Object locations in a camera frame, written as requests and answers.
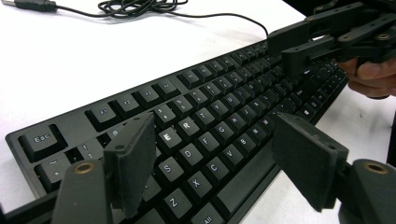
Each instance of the human hand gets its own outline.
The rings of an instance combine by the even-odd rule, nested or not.
[[[357,68],[358,59],[338,63],[349,78],[353,91],[368,97],[396,96],[396,58],[383,63],[364,63]]]

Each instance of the keyboard frame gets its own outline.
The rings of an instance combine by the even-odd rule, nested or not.
[[[87,119],[87,116],[85,114],[86,111],[90,110],[92,108],[93,105],[97,105],[100,103],[109,103],[111,101],[113,101],[114,99],[117,98],[117,96],[120,96],[124,93],[132,93],[132,92],[136,92],[139,89],[141,89],[142,87],[147,87],[147,86],[152,86],[154,84],[156,84],[159,80],[164,79],[164,78],[168,78],[170,79],[175,86],[177,86],[178,90],[180,91],[180,95],[178,96],[183,96],[185,94],[187,94],[188,92],[190,92],[191,90],[189,90],[188,88],[186,88],[184,86],[184,84],[180,81],[180,79],[177,77],[178,75],[182,74],[184,71],[190,70],[194,67],[197,67],[199,65],[203,65],[203,64],[208,64],[209,62],[219,59],[223,56],[229,56],[241,49],[246,49],[249,47],[252,47],[254,45],[260,44],[260,43],[265,43],[265,40],[245,46],[243,48],[240,49],[236,49],[233,51],[230,51],[228,53],[222,54],[218,57],[215,58],[211,58],[209,60],[206,60],[204,62],[195,64],[193,66],[189,66],[186,67],[184,69],[181,69],[179,71],[176,71],[174,73],[171,73],[169,75],[163,76],[163,77],[158,77],[156,79],[151,80],[150,82],[144,83],[142,85],[138,85],[135,87],[132,87],[129,90],[126,91],[122,91],[116,94],[113,94],[111,96],[108,96],[104,99],[95,101],[91,104],[88,105],[84,105],[80,108],[77,109],[73,109],[71,111],[65,112],[59,116],[53,117],[51,119],[46,119],[43,120],[41,122],[38,122],[36,124],[33,124],[31,126],[25,127],[23,129],[17,130],[13,133],[9,133],[6,136],[6,140],[7,143],[10,147],[10,150],[13,154],[13,156],[15,157],[18,165],[21,168],[21,171],[30,187],[30,189],[32,190],[33,194],[35,195],[36,198],[40,198],[43,197],[45,195],[47,195],[48,193],[46,192],[46,190],[44,189],[41,181],[39,180],[39,178],[37,177],[37,173],[35,171],[35,167],[37,167],[37,165],[39,165],[40,163],[42,163],[45,160],[49,160],[52,157],[55,157],[58,154],[61,153],[65,153],[66,151],[75,148],[81,144],[84,144],[87,139],[93,139],[96,138],[98,136],[101,136],[102,134],[107,133],[107,131],[113,127],[110,127],[108,129],[104,129],[101,132],[97,132],[95,130],[95,128],[92,126],[92,124],[90,123],[90,121]],[[322,106],[322,108],[317,112],[317,114],[313,117],[313,119],[310,121],[312,124],[316,124],[320,118],[323,116],[323,114],[327,111],[327,109],[329,108],[329,106],[332,104],[332,102],[335,100],[335,98],[339,95],[339,93],[341,92],[341,90],[344,88],[344,86],[347,84],[347,79],[345,78],[339,85],[339,87],[336,89],[336,91],[330,96],[330,98],[327,100],[327,102]],[[162,101],[161,103],[159,103],[158,105],[163,105],[163,104],[168,104],[169,102],[171,102],[172,100],[174,100],[174,98],[171,98],[169,100],[166,101]],[[140,113],[145,113],[145,112],[149,112],[151,111],[153,108],[155,108],[156,106],[149,108],[149,109],[144,109],[142,112]],[[80,131],[82,131],[84,134],[87,134],[89,137],[78,137],[78,134],[73,134],[73,136],[75,137],[68,137],[66,136],[68,133],[73,132],[74,127],[70,127],[70,123],[67,122],[69,120],[69,117],[72,116],[74,119],[78,119],[80,120],[80,125],[83,127],[83,129],[80,129]],[[129,119],[126,119],[124,121],[122,121],[121,123],[126,123],[128,122]],[[26,156],[24,149],[22,148],[22,145],[20,144],[19,138],[21,136],[23,136],[24,134],[28,133],[30,130],[32,130],[34,127],[37,127],[39,125],[51,125],[51,124],[55,124],[57,126],[57,128],[60,130],[60,132],[63,134],[64,136],[64,140],[67,143],[67,147],[46,157],[43,160],[40,161],[35,161],[35,162],[30,162],[28,157]],[[237,212],[232,216],[232,218],[229,220],[228,223],[238,223],[244,216],[245,214],[248,212],[248,210],[251,208],[251,206],[258,200],[258,198],[262,195],[262,193],[268,188],[268,186],[273,182],[273,180],[276,178],[277,174],[279,173],[280,168],[277,167],[276,165],[271,169],[271,171],[268,173],[268,175],[261,181],[261,183],[257,186],[257,188],[254,189],[254,191],[248,196],[247,200],[241,205],[241,207],[237,210]]]

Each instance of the white table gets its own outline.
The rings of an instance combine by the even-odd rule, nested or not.
[[[57,2],[91,13],[98,12],[97,3]],[[191,0],[178,12],[239,13],[269,32],[304,18],[280,0]],[[116,21],[3,5],[0,27],[0,203],[6,213],[35,199],[7,146],[7,133],[265,38],[259,26],[233,17],[149,14]],[[393,97],[375,101],[345,88],[317,126],[350,149],[349,161],[384,162],[395,108]],[[316,213],[280,173],[244,221],[337,223],[337,212]]]

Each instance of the metal usb tip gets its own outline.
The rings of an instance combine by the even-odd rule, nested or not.
[[[15,7],[15,2],[13,0],[1,0],[1,2],[6,6]]]

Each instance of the keyboard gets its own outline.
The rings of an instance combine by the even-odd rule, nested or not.
[[[74,162],[103,157],[122,127],[155,116],[157,159],[131,223],[237,223],[274,180],[277,112],[315,124],[347,83],[327,62],[282,73],[266,41],[220,55],[7,135],[34,195]]]

